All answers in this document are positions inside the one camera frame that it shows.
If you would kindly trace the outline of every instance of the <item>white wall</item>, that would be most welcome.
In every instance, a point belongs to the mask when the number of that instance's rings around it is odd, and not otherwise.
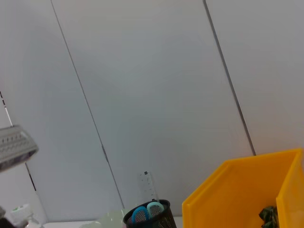
[[[28,166],[49,221],[120,209],[51,2],[1,1],[0,30],[0,91],[40,148]]]
[[[303,1],[207,3],[256,152],[303,147]]]
[[[175,215],[252,155],[201,0],[53,0],[126,206],[152,171]]]
[[[10,122],[8,116],[2,100],[0,101],[0,128],[9,127]],[[0,186],[0,205],[7,211],[6,217],[9,220],[11,220],[9,213],[11,210],[17,206],[29,203],[39,222],[45,223],[47,221],[25,164],[0,173]]]

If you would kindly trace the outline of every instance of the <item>pen holder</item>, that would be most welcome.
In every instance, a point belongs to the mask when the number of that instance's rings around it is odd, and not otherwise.
[[[151,202],[144,203],[138,207],[144,206],[146,208],[149,203]],[[169,201],[161,199],[160,203],[163,205],[164,211],[149,218],[147,221],[132,223],[132,214],[138,207],[129,211],[123,218],[126,228],[176,228]]]

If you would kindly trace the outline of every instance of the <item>gray plastic object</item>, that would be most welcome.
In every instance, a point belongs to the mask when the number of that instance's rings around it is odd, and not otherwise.
[[[38,147],[20,126],[0,129],[0,172],[29,160]]]
[[[0,219],[3,218],[4,215],[5,215],[5,210],[2,207],[0,207]]]

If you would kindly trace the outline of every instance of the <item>white bottle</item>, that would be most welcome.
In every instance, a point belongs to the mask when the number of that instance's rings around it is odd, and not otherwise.
[[[23,220],[28,221],[27,228],[44,228],[35,218],[29,204],[22,205],[11,211],[14,223],[20,223]]]

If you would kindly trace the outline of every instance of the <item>green object in bin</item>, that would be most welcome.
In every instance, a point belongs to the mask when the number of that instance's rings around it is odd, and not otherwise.
[[[276,207],[266,207],[259,213],[260,218],[264,221],[262,228],[279,228],[279,219]]]

